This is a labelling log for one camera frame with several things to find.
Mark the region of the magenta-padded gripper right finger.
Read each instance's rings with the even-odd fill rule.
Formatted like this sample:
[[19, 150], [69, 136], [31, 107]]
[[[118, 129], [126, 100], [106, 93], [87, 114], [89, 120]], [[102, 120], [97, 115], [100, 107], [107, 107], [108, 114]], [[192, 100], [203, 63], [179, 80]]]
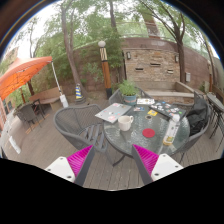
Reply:
[[132, 145], [132, 156], [145, 185], [182, 169], [182, 166], [169, 155], [158, 155], [135, 144]]

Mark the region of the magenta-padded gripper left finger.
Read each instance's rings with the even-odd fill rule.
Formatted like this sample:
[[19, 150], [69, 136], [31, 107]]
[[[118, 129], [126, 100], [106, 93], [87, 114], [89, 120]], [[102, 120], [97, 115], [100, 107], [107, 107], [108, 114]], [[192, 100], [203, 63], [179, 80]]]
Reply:
[[94, 147], [90, 145], [69, 157], [58, 157], [46, 168], [46, 171], [82, 186], [94, 155]]

